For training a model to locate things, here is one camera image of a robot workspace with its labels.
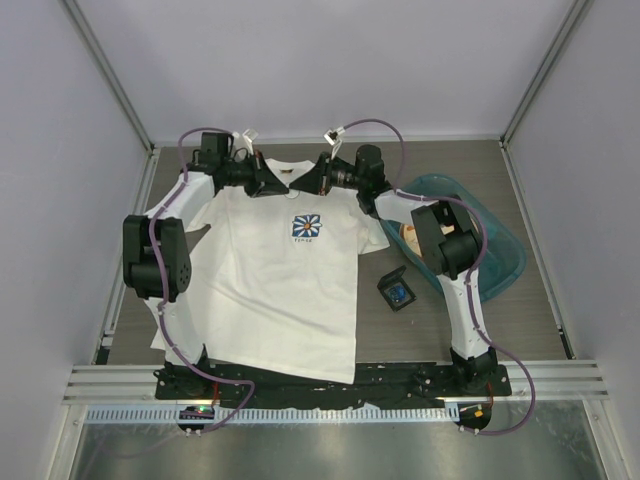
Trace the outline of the white t-shirt flower print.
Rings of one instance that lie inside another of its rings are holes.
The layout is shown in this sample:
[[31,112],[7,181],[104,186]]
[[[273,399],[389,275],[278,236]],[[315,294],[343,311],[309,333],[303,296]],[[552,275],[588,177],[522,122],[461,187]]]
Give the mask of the white t-shirt flower print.
[[183,298],[196,333],[165,309],[152,314],[152,347],[171,361],[214,360],[350,384],[355,375],[358,262],[388,247],[352,190],[252,198],[225,187],[189,216]]

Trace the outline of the dark blue round brooch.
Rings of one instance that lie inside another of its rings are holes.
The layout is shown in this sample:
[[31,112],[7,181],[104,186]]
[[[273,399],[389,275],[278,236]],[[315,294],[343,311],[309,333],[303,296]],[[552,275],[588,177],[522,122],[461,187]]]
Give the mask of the dark blue round brooch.
[[405,302],[407,293],[402,285],[395,285],[389,289],[389,297],[395,304],[402,304]]

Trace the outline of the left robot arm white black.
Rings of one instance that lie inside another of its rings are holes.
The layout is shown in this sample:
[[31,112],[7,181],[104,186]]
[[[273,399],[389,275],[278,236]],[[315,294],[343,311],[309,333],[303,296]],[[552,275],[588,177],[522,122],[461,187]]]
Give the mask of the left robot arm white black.
[[154,372],[159,399],[200,399],[218,381],[185,297],[193,278],[186,227],[226,187],[242,187],[251,197],[287,192],[258,150],[239,161],[211,151],[199,156],[202,162],[182,165],[156,206],[123,223],[125,285],[153,312],[165,348],[164,366]]

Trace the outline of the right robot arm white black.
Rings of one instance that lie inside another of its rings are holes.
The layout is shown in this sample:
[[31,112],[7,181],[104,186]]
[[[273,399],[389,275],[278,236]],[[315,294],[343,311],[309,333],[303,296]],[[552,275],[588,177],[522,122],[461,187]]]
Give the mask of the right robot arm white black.
[[334,187],[351,189],[362,211],[416,231],[422,260],[443,290],[451,325],[451,380],[472,395],[486,388],[498,367],[496,348],[486,331],[479,298],[479,265],[486,254],[477,213],[457,197],[425,197],[394,190],[387,180],[381,150],[365,144],[354,164],[328,153],[290,187],[326,195]]

